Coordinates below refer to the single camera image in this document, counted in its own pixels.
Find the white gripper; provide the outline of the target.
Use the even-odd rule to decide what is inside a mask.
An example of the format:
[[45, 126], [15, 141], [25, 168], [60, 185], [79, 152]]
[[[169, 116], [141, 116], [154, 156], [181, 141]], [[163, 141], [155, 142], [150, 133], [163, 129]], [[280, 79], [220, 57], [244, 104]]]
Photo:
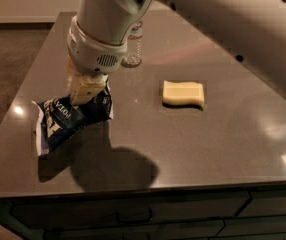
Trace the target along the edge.
[[86, 34], [73, 17], [67, 35], [67, 91], [73, 106], [88, 103], [107, 85], [107, 75], [116, 71], [127, 51], [127, 44], [101, 43]]

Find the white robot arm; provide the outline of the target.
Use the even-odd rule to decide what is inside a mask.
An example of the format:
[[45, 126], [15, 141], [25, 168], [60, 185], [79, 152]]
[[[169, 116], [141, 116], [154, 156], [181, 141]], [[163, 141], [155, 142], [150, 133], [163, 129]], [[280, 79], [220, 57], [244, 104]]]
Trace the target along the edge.
[[286, 0], [82, 0], [67, 36], [77, 72], [95, 90], [126, 52], [131, 26], [158, 1], [286, 99]]

